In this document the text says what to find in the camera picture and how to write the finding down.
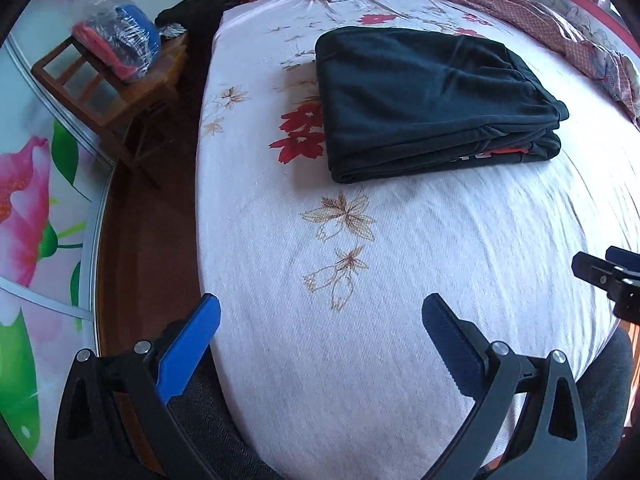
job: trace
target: red fabric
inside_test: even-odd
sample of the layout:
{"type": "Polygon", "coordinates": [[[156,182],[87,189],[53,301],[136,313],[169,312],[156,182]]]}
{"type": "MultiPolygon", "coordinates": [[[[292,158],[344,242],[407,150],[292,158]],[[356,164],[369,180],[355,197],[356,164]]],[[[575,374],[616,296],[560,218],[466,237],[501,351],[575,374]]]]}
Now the red fabric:
{"type": "Polygon", "coordinates": [[[109,43],[104,41],[95,30],[85,23],[76,23],[72,29],[72,34],[94,56],[110,67],[119,79],[126,81],[136,73],[136,67],[123,65],[109,46],[109,43]]]}

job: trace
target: black cloth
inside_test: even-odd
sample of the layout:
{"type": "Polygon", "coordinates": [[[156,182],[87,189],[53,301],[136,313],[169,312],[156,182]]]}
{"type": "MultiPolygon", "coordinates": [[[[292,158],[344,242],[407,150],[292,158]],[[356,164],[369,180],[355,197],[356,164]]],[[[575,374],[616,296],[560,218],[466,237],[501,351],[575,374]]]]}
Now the black cloth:
{"type": "Polygon", "coordinates": [[[566,106],[497,41],[343,27],[318,38],[316,69],[336,182],[560,152],[553,130],[569,117],[566,106]],[[505,148],[520,152],[487,156],[505,148]]]}
{"type": "Polygon", "coordinates": [[[218,478],[284,480],[242,441],[226,407],[209,349],[204,352],[184,393],[172,397],[167,408],[182,434],[218,478]]]}
{"type": "Polygon", "coordinates": [[[154,20],[156,27],[180,23],[189,33],[189,46],[211,50],[215,35],[225,10],[239,5],[238,0],[183,0],[165,9],[154,20]]]}

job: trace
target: metal screw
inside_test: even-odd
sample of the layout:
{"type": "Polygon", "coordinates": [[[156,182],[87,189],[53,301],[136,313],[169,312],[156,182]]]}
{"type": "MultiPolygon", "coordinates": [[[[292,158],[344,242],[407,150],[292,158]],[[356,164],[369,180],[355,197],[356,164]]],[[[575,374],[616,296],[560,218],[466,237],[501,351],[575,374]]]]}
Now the metal screw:
{"type": "Polygon", "coordinates": [[[78,361],[81,363],[87,361],[89,357],[91,357],[91,352],[89,352],[86,348],[83,348],[76,354],[76,359],[78,359],[78,361]]]}
{"type": "Polygon", "coordinates": [[[509,353],[509,346],[507,343],[503,343],[502,341],[496,341],[491,345],[491,348],[498,355],[507,355],[509,353]]]}
{"type": "Polygon", "coordinates": [[[151,350],[151,343],[149,341],[138,341],[133,347],[133,351],[136,354],[146,354],[151,350]]]}
{"type": "Polygon", "coordinates": [[[564,352],[554,350],[551,355],[556,363],[562,364],[566,361],[566,355],[564,355],[564,352]]]}

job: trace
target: green leaf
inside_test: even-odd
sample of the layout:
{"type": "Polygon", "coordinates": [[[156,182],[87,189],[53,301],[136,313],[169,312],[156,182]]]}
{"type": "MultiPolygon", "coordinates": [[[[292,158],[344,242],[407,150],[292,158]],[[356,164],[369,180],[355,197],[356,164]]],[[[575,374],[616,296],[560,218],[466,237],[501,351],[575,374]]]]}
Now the green leaf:
{"type": "Polygon", "coordinates": [[[69,284],[71,291],[71,305],[78,306],[78,290],[80,289],[80,262],[76,265],[76,268],[71,273],[71,282],[69,284]]]}
{"type": "Polygon", "coordinates": [[[57,119],[53,121],[51,158],[62,176],[73,185],[78,171],[78,142],[57,119]]]}
{"type": "Polygon", "coordinates": [[[85,227],[86,227],[86,222],[80,222],[79,224],[76,224],[70,227],[69,229],[62,231],[61,233],[58,233],[58,238],[66,238],[69,235],[72,235],[74,233],[84,230],[85,227]]]}
{"type": "MultiPolygon", "coordinates": [[[[76,265],[76,268],[71,273],[71,283],[69,286],[71,290],[71,305],[78,306],[78,290],[80,289],[80,262],[76,265]]],[[[82,319],[76,317],[76,330],[78,332],[82,331],[82,319]]]]}
{"type": "Polygon", "coordinates": [[[47,224],[42,230],[42,240],[38,245],[38,261],[43,258],[53,256],[58,250],[58,235],[51,227],[51,222],[47,220],[47,224]]]}
{"type": "Polygon", "coordinates": [[[22,311],[0,325],[0,413],[28,456],[40,440],[36,367],[22,311]]]}

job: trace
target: white bedsheet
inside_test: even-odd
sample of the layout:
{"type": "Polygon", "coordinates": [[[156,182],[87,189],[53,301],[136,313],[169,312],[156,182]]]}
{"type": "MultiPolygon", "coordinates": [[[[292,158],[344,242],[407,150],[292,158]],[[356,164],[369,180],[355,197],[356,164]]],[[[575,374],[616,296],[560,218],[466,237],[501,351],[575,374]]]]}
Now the white bedsheet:
{"type": "Polygon", "coordinates": [[[562,349],[579,377],[616,322],[571,259],[640,250],[639,153],[640,134],[594,84],[478,12],[442,0],[261,0],[226,12],[202,113],[198,255],[202,290],[222,304],[211,346],[246,442],[286,478],[421,478],[472,406],[420,321],[432,292],[489,341],[533,356],[562,349]],[[323,146],[313,48],[345,25],[465,29],[505,43],[567,105],[562,152],[333,183],[324,150],[309,158],[323,146]],[[306,125],[308,156],[282,124],[306,125]],[[285,160],[298,153],[287,164],[283,146],[285,160]]]}

